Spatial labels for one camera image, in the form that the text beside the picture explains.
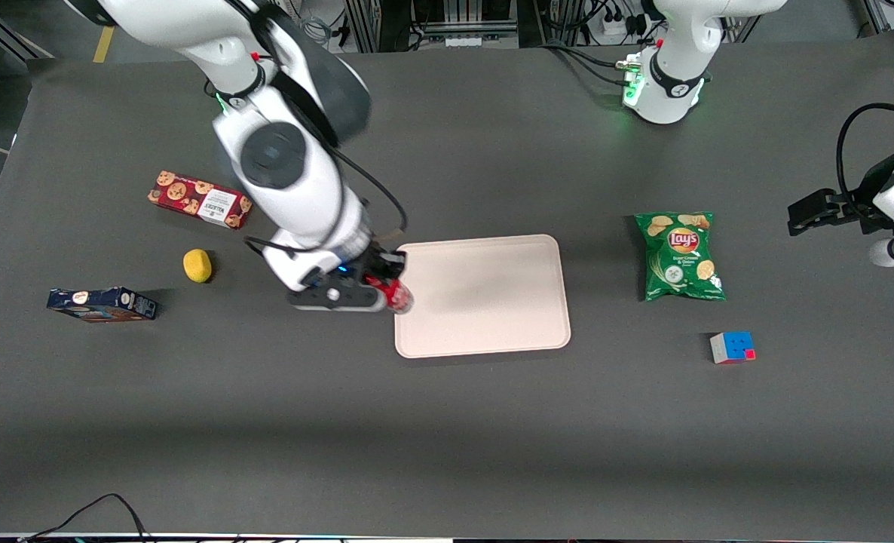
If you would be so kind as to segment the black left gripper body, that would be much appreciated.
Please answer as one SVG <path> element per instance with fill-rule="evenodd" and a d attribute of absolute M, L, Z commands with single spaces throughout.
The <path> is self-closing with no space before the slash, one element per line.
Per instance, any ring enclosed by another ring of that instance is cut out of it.
<path fill-rule="evenodd" d="M 894 162 L 878 162 L 862 176 L 856 189 L 848 189 L 846 168 L 837 162 L 837 186 L 842 198 L 842 213 L 846 221 L 858 221 L 864 235 L 888 230 L 894 234 L 894 220 L 890 219 L 874 203 L 874 197 L 890 181 L 894 173 Z"/>

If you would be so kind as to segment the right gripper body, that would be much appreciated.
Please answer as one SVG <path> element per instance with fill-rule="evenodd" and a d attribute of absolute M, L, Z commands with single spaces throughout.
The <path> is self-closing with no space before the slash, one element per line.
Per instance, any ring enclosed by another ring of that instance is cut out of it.
<path fill-rule="evenodd" d="M 384 280 L 371 232 L 353 230 L 336 233 L 322 247 L 302 247 L 299 239 L 279 230 L 263 243 L 263 257 L 292 292 L 327 293 L 378 292 L 364 284 L 363 276 Z"/>

